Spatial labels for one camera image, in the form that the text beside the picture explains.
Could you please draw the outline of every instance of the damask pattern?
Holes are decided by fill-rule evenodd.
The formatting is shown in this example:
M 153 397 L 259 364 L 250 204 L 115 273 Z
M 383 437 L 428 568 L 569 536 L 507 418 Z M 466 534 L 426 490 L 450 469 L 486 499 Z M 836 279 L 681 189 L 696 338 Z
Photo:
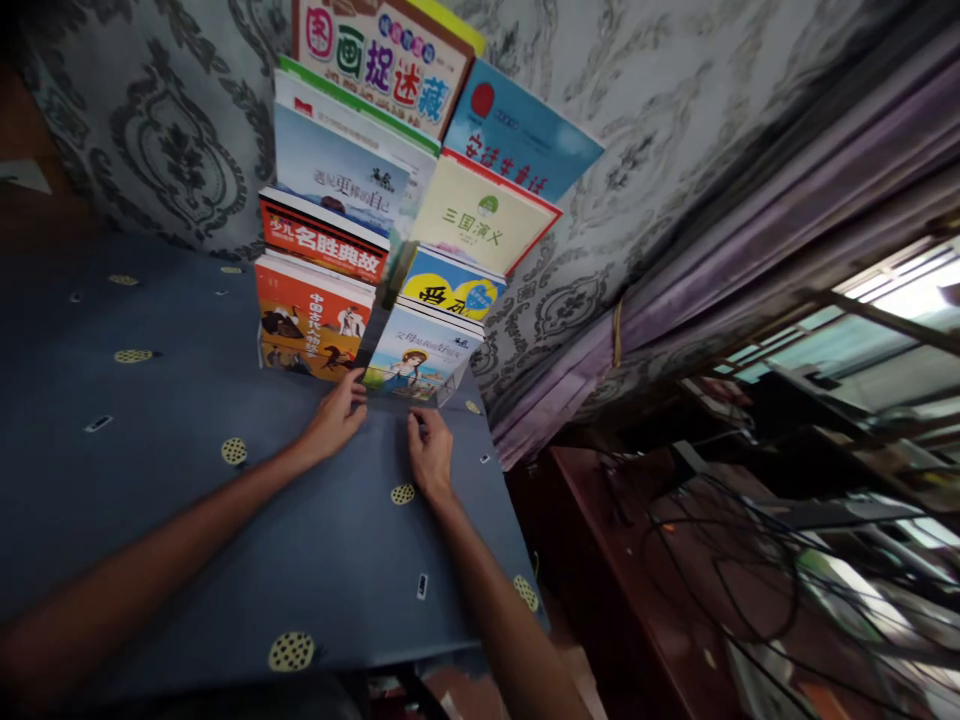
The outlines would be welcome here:
M 487 36 L 491 62 L 607 148 L 488 318 L 473 368 L 493 399 L 608 309 L 717 177 L 903 0 L 447 4 Z M 255 258 L 290 0 L 36 5 L 16 57 L 78 191 L 121 229 Z M 627 358 L 587 408 L 657 368 Z

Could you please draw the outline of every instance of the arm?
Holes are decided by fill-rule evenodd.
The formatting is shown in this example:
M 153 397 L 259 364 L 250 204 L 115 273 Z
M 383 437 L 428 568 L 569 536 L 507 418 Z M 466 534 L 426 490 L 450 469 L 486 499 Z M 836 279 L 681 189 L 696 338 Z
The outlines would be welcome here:
M 0 630 L 0 681 L 49 707 L 93 672 L 298 475 L 346 444 L 366 418 L 354 370 L 303 435 L 145 537 L 95 565 Z
M 421 433 L 418 420 L 425 426 L 425 433 Z M 480 631 L 510 716 L 589 720 L 590 714 L 560 656 L 504 577 L 453 492 L 453 436 L 440 413 L 414 408 L 407 422 L 414 477 L 450 547 L 464 600 Z

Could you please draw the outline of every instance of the floor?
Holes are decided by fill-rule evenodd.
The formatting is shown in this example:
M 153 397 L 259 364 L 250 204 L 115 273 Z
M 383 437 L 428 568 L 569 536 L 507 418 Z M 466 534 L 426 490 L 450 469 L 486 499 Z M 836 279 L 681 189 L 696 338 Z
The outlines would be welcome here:
M 541 599 L 547 608 L 553 632 L 550 635 L 554 647 L 560 653 L 564 666 L 573 678 L 580 696 L 594 720 L 606 720 L 597 684 L 590 663 L 580 643 L 573 636 L 570 623 L 560 602 L 543 587 Z M 507 718 L 500 691 L 490 675 L 473 681 L 454 668 L 444 668 L 426 681 L 430 691 L 440 699 L 450 720 L 491 720 Z

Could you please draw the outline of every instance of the picture book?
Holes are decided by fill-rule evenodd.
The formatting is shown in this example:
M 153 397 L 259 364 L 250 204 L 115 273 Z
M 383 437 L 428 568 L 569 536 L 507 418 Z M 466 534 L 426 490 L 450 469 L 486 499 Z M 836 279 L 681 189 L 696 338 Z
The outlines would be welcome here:
M 406 0 L 294 0 L 294 57 L 442 139 L 473 61 L 471 44 Z
M 443 144 L 551 203 L 603 154 L 600 143 L 480 59 Z
M 277 70 L 274 74 L 277 102 L 409 172 L 390 231 L 393 254 L 388 262 L 392 264 L 403 243 L 410 239 L 437 166 L 440 144 L 289 58 L 281 57 L 280 66 L 286 72 Z
M 334 355 L 334 350 L 306 352 L 296 350 L 275 342 L 264 341 L 260 345 L 261 358 L 265 367 L 300 375 L 313 375 L 320 380 L 339 382 L 353 367 L 353 354 Z
M 444 149 L 411 237 L 509 275 L 559 217 L 543 198 Z
M 502 276 L 418 245 L 400 295 L 479 322 L 506 287 Z
M 482 342 L 480 326 L 400 298 L 363 384 L 411 400 L 429 400 Z
M 381 235 L 276 188 L 260 191 L 268 248 L 376 287 L 390 243 Z
M 318 377 L 353 367 L 374 293 L 269 255 L 256 264 L 262 342 L 327 358 Z
M 389 237 L 409 172 L 292 108 L 274 106 L 277 187 Z
M 454 15 L 437 0 L 407 0 L 411 5 L 429 15 L 457 37 L 468 42 L 477 57 L 483 56 L 487 49 L 487 40 L 463 20 Z

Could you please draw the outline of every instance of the purple curtain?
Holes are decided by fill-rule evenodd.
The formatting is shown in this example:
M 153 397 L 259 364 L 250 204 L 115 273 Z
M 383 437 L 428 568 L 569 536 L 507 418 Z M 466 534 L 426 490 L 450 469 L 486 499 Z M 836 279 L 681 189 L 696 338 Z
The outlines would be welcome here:
M 623 355 L 663 352 L 724 332 L 771 298 L 816 286 L 841 260 L 902 243 L 960 205 L 958 150 L 955 26 L 682 254 L 630 287 L 623 297 Z M 813 247 L 817 252 L 804 252 Z M 746 297 L 723 302 L 747 286 Z M 602 316 L 495 425 L 504 469 L 543 447 L 602 382 L 613 362 L 612 318 L 612 310 Z

